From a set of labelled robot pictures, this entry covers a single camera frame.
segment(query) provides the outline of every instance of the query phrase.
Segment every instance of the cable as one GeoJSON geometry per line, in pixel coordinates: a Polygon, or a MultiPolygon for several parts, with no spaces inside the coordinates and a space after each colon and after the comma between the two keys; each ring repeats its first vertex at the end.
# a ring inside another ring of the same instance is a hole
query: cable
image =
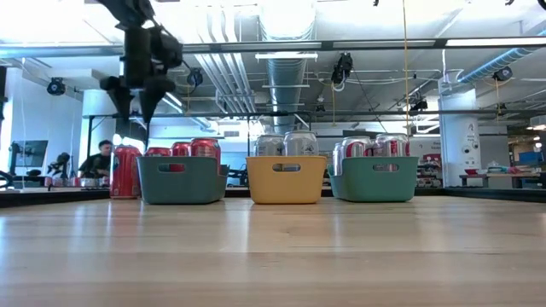
{"type": "MultiPolygon", "coordinates": [[[[358,73],[354,72],[354,74],[355,74],[355,76],[357,76],[358,84],[360,85],[360,89],[362,90],[362,92],[364,94],[364,98],[368,102],[370,109],[372,110],[372,112],[375,111],[374,106],[372,105],[372,102],[368,98],[368,94],[366,93],[366,90],[362,86],[362,83],[360,83],[360,78],[358,77],[358,73]]],[[[385,129],[385,126],[383,125],[383,123],[381,123],[381,119],[379,118],[379,116],[377,114],[375,115],[375,119],[377,119],[377,121],[379,122],[379,125],[381,125],[381,128],[383,128],[383,130],[385,132],[387,132],[386,129],[385,129]]]]}
{"type": "Polygon", "coordinates": [[[334,111],[332,113],[332,127],[335,127],[335,90],[334,90],[334,84],[330,85],[330,88],[332,89],[332,104],[334,105],[334,111]]]}
{"type": "Polygon", "coordinates": [[[404,13],[404,70],[406,77],[406,130],[410,135],[410,85],[408,82],[408,25],[406,23],[406,0],[402,0],[402,11],[404,13]]]}

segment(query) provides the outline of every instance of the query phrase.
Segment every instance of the pillar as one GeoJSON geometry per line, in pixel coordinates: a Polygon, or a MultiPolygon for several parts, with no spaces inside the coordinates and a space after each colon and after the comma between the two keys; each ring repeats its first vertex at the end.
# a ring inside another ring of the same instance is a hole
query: pillar
{"type": "MultiPolygon", "coordinates": [[[[439,80],[440,111],[479,109],[474,88],[443,81],[439,80]]],[[[459,176],[466,174],[465,169],[481,169],[478,119],[472,114],[440,115],[439,119],[444,187],[461,186],[459,176]]],[[[482,182],[471,179],[468,186],[482,186],[482,182]]]]}

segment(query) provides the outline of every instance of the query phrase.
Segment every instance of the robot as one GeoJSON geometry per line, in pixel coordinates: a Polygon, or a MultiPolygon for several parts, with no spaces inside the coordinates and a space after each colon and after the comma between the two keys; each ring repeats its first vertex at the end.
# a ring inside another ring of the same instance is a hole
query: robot
{"type": "Polygon", "coordinates": [[[165,93],[176,88],[166,74],[182,65],[183,46],[155,21],[149,0],[97,1],[119,21],[116,27],[125,32],[124,55],[120,58],[123,75],[104,78],[101,89],[108,93],[124,120],[130,116],[132,99],[139,96],[142,118],[149,123],[165,93]],[[154,26],[142,28],[148,20],[154,26]]]}

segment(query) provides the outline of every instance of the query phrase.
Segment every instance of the metal rail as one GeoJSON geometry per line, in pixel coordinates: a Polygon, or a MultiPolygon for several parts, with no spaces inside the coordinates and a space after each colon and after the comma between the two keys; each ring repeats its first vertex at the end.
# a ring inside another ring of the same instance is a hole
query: metal rail
{"type": "MultiPolygon", "coordinates": [[[[499,44],[491,45],[493,38],[472,38],[473,45],[448,43],[462,41],[466,38],[416,38],[408,40],[408,49],[506,49],[506,48],[539,48],[546,47],[546,42],[521,44],[526,38],[495,38],[499,44]]],[[[240,43],[190,43],[183,46],[184,54],[220,54],[246,52],[281,52],[281,51],[349,51],[349,50],[402,50],[403,39],[354,39],[354,40],[321,40],[292,42],[240,42],[240,43]]],[[[112,56],[122,55],[122,44],[81,45],[34,45],[23,43],[0,43],[0,58],[21,57],[73,57],[73,56],[112,56]]]]}

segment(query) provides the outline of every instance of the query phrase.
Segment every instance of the table surface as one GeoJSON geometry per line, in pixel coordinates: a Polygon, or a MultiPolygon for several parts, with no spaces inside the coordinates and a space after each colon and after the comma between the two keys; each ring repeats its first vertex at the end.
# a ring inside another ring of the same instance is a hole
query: table surface
{"type": "Polygon", "coordinates": [[[546,205],[3,209],[0,306],[546,306],[546,205]]]}
{"type": "Polygon", "coordinates": [[[540,174],[538,173],[517,173],[517,174],[496,174],[496,173],[488,173],[488,174],[477,174],[477,175],[460,175],[460,178],[491,178],[491,177],[520,177],[520,178],[531,178],[531,177],[540,177],[540,174]]]}

